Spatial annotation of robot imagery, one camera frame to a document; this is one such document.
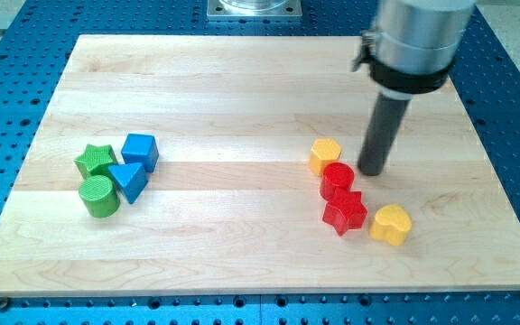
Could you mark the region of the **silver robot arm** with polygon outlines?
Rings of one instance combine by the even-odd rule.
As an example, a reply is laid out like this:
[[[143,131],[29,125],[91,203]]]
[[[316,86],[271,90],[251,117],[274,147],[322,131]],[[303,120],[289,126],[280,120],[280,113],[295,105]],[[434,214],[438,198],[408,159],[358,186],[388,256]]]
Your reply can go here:
[[[378,85],[357,167],[367,176],[382,172],[413,96],[443,86],[476,7],[475,0],[382,0],[353,70],[362,64]]]

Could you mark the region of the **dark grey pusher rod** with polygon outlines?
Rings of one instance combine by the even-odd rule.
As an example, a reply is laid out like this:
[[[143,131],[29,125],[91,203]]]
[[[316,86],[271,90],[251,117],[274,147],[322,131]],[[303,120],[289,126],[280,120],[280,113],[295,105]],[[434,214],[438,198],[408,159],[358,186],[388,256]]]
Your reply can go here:
[[[363,174],[377,176],[383,171],[410,100],[408,94],[378,93],[357,160]]]

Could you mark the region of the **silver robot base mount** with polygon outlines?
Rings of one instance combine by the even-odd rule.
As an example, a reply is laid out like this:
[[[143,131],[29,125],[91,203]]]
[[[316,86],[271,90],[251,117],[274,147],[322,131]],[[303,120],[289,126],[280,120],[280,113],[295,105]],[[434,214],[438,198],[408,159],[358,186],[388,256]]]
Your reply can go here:
[[[208,0],[207,17],[301,17],[301,0]]]

